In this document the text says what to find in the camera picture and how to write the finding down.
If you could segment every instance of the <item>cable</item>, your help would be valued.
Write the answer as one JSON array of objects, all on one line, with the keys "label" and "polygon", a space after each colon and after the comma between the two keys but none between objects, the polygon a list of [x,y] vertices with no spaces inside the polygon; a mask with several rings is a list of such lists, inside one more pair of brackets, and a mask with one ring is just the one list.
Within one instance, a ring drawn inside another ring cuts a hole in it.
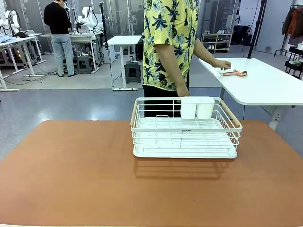
[{"label": "cable", "polygon": [[44,80],[44,79],[46,79],[46,77],[49,76],[49,75],[56,75],[56,72],[57,72],[57,71],[55,71],[55,72],[45,72],[43,69],[40,68],[40,66],[39,66],[38,64],[37,64],[36,66],[41,70],[41,72],[37,72],[36,75],[41,75],[41,76],[44,76],[44,77],[37,78],[37,79],[32,79],[32,80],[24,80],[24,77],[26,76],[26,75],[24,75],[24,76],[21,78],[21,80],[24,81],[24,82],[26,82],[26,83],[23,83],[23,84],[13,83],[13,82],[10,82],[10,81],[8,81],[8,80],[6,80],[6,79],[3,79],[3,80],[4,80],[5,82],[7,82],[7,83],[14,84],[14,85],[25,85],[25,84],[31,83],[31,82],[33,82],[33,81]]},{"label": "cable", "polygon": [[[252,23],[251,23],[251,26],[250,26],[250,29],[249,29],[249,33],[250,33],[251,28],[252,28],[252,26],[254,24],[254,21],[255,21],[255,18],[256,18],[256,14],[257,14],[257,10],[258,10],[258,6],[259,6],[259,0],[257,1],[256,11],[255,11],[255,15],[254,15],[254,18],[252,20]],[[243,58],[245,58],[244,57],[244,42],[242,43],[242,54],[243,54]]]}]

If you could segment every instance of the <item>jeans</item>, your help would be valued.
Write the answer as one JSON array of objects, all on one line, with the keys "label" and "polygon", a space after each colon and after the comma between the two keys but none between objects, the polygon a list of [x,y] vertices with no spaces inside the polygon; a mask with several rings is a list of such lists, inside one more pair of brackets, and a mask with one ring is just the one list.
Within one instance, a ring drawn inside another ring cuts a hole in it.
[{"label": "jeans", "polygon": [[63,75],[63,59],[65,56],[68,76],[74,74],[74,54],[71,46],[71,37],[70,35],[52,35],[53,42],[53,52],[57,61],[58,74]]}]

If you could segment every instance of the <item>tile floor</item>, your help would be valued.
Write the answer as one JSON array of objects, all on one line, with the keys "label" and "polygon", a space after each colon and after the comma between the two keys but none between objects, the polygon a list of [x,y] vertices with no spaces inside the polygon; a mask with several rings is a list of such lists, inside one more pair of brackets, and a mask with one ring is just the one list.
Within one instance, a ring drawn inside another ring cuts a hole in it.
[{"label": "tile floor", "polygon": [[[216,57],[241,57],[242,49],[232,48],[229,54],[216,54]],[[284,70],[285,57],[254,52],[256,57],[270,65]],[[191,90],[192,96],[219,96],[217,82],[207,74],[206,70],[193,59]],[[99,77],[105,77],[103,69],[100,69]],[[13,76],[10,80],[19,81]],[[21,140],[27,136],[38,124],[46,120],[129,120],[137,97],[143,96],[143,91],[114,92],[110,89],[84,89],[93,82],[87,82],[85,86],[78,80],[81,76],[65,82],[58,81],[55,88],[37,90],[24,89],[20,92],[0,92],[0,160],[3,159]],[[59,89],[70,85],[71,89]],[[228,94],[225,101],[239,119],[243,118],[243,106],[237,104]],[[303,106],[290,108],[280,122],[277,133],[286,140],[303,157]],[[245,119],[261,120],[269,122],[271,117],[258,106],[248,106],[245,111]]]},{"label": "tile floor", "polygon": [[[244,47],[244,54],[247,56],[249,47]],[[232,45],[230,53],[217,53],[215,57],[242,57],[242,46]],[[254,52],[253,57],[261,61],[264,61],[278,69],[285,70],[284,63],[287,57],[276,56],[273,57],[271,54]],[[56,64],[53,55],[44,55],[44,59],[48,61],[34,66],[35,72],[54,72],[56,71]],[[13,72],[11,69],[1,69],[4,75]],[[7,81],[10,81],[15,84],[23,84],[21,80],[22,77],[30,73],[29,70],[25,70],[21,73],[18,73],[14,76],[7,78]],[[112,75],[113,78],[117,78],[121,74],[121,62],[120,59],[117,59],[112,64]],[[197,57],[194,57],[191,63],[191,87],[219,87],[219,83],[213,78],[210,73],[200,64]],[[8,88],[20,88],[20,89],[100,89],[100,88],[112,88],[112,79],[110,73],[109,64],[101,65],[99,71],[95,74],[83,74],[77,75],[72,78],[64,77],[59,78],[56,75],[47,76],[46,79],[33,81],[24,85],[15,85],[7,83]],[[114,87],[122,87],[122,78],[118,78],[115,81]],[[130,83],[127,87],[136,87],[140,88],[141,84]]]}]

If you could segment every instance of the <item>tropical print shirt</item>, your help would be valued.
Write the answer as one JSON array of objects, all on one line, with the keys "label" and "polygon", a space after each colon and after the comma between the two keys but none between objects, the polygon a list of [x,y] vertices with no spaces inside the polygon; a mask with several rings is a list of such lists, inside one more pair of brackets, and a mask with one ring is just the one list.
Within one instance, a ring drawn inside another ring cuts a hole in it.
[{"label": "tropical print shirt", "polygon": [[145,0],[144,7],[143,84],[176,91],[176,85],[168,77],[154,45],[174,47],[186,83],[197,39],[197,0]]}]

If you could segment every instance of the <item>dish rack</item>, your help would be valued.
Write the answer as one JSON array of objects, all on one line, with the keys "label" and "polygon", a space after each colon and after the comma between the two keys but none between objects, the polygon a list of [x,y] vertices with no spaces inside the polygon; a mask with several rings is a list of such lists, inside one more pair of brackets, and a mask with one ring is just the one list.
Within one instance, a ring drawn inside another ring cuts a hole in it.
[{"label": "dish rack", "polygon": [[145,110],[149,105],[145,101],[157,101],[161,112],[161,105],[172,105],[172,110],[166,112],[176,113],[180,112],[180,97],[138,98],[131,119],[134,155],[161,158],[236,158],[242,125],[222,99],[214,100],[210,120],[183,120],[168,115],[145,117],[145,112],[149,111]]}]

